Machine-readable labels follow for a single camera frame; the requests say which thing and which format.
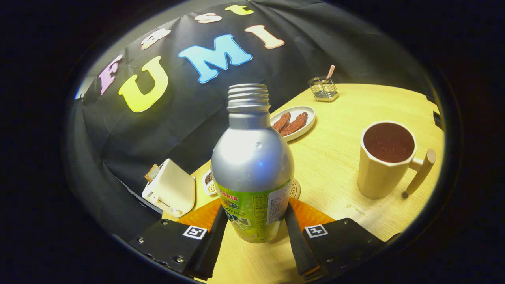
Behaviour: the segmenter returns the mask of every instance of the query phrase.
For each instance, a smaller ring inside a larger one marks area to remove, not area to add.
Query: letter m
[[[216,37],[214,39],[214,50],[193,45],[179,53],[179,57],[188,58],[193,64],[200,74],[198,82],[202,84],[216,78],[219,74],[216,69],[211,69],[208,64],[212,64],[223,70],[228,69],[228,60],[226,56],[231,59],[230,64],[234,66],[253,59],[252,55],[247,54],[233,41],[233,35],[231,34],[224,34]]]

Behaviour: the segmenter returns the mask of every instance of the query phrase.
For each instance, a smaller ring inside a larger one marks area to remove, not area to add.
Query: green bottle label
[[[237,234],[251,243],[273,239],[289,202],[291,179],[263,192],[236,192],[214,180],[221,204]]]

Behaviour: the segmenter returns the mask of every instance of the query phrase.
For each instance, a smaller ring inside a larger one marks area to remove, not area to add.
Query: wire basket
[[[331,102],[338,98],[337,88],[331,79],[327,80],[325,76],[316,77],[308,83],[317,101]]]

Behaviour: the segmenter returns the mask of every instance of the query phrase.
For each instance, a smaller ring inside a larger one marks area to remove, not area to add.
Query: black cloth
[[[68,138],[74,143],[70,143],[75,162],[73,178],[88,185],[76,191],[91,214],[122,238],[144,228],[152,215],[146,213],[151,209],[136,203],[116,177],[141,195],[144,175],[154,163],[170,158],[190,174],[208,161],[228,128],[230,85],[267,85],[273,112],[307,89],[309,79],[325,76],[333,64],[333,80],[338,83],[389,85],[433,96],[426,72],[398,43],[335,6],[315,0],[254,1],[246,3],[253,14],[237,15],[224,10],[232,4],[244,2],[213,6],[169,21],[160,28],[171,33],[141,50],[140,42],[156,29],[146,31],[145,36],[117,53],[123,54],[123,59],[118,63],[115,81],[103,95],[97,77],[83,101],[74,102],[75,129]],[[223,19],[197,23],[194,17],[204,13],[216,13]],[[244,31],[259,24],[285,44],[266,49],[258,37]],[[193,65],[177,55],[193,45],[214,49],[214,38],[223,34],[232,34],[253,59],[239,66],[229,65],[228,70],[216,68],[219,76],[201,84]],[[156,56],[162,57],[160,64],[169,77],[167,90],[148,110],[135,113],[118,90],[137,74],[139,89],[150,91],[154,81],[141,68]]]

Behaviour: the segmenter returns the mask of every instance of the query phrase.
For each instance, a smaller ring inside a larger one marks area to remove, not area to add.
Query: toast
[[[157,174],[160,172],[160,167],[157,164],[154,164],[153,167],[149,170],[149,172],[144,176],[148,182],[152,182]]]

